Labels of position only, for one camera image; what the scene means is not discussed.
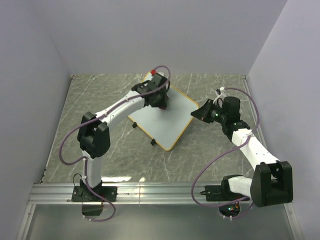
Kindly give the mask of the yellow framed whiteboard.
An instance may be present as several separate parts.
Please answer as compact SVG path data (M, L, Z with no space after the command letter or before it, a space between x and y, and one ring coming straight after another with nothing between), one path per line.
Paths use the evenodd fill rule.
M167 96L168 105L165 110L146 106L130 114L128 118L136 122L137 127L168 152L191 123L191 112L197 110L199 105L173 85L170 86Z

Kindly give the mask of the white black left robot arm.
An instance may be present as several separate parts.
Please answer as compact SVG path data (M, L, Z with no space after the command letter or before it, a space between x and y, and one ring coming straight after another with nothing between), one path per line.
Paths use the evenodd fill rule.
M168 105L167 91L170 78L158 72L151 79L134 85L131 90L110 107L83 115L77 140L84 157L82 184L83 195L89 201L101 196L101 157L111 146L110 130L127 116L145 107L165 109Z

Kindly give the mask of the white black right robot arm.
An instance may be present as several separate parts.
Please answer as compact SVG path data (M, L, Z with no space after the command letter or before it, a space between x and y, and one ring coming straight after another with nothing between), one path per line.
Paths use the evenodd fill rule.
M293 171L288 161L273 156L255 137L250 126L241 120L241 101L234 96L223 100L208 99L191 116L205 123L219 123L223 133L240 150L252 166L252 178L225 176L218 195L223 201L250 198L257 207L293 201Z

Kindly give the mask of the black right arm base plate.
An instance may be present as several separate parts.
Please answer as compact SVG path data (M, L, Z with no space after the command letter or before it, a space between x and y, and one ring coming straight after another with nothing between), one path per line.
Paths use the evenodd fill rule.
M205 196L207 202L223 202L226 200L220 185L206 185L200 195Z

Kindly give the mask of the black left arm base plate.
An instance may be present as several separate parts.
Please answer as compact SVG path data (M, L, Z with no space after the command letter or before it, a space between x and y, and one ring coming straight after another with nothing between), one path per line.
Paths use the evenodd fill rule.
M107 199L110 202L115 202L117 198L117 190L118 188L116 186L96 186L92 189L93 192L95 192L97 195L100 195L101 197ZM86 185L83 186L75 186L73 188L72 202L99 202L102 201L101 198L93 194Z

